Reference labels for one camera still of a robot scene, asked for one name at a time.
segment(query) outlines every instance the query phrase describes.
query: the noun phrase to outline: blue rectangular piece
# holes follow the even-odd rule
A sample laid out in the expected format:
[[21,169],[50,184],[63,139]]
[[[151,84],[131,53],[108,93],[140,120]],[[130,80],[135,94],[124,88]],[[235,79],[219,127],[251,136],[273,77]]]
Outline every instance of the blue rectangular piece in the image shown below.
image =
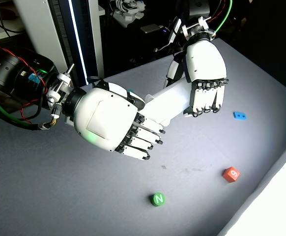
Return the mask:
[[242,120],[247,119],[246,114],[244,114],[243,112],[234,112],[233,116],[235,117],[235,119],[242,119]]

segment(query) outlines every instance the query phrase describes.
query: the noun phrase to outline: white number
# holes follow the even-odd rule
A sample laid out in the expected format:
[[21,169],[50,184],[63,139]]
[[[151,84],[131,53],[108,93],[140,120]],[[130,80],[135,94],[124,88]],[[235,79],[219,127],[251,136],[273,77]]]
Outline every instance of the white number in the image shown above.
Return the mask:
[[236,171],[234,171],[234,170],[232,170],[231,172],[230,172],[233,176],[235,176],[235,177],[237,177],[237,172]]

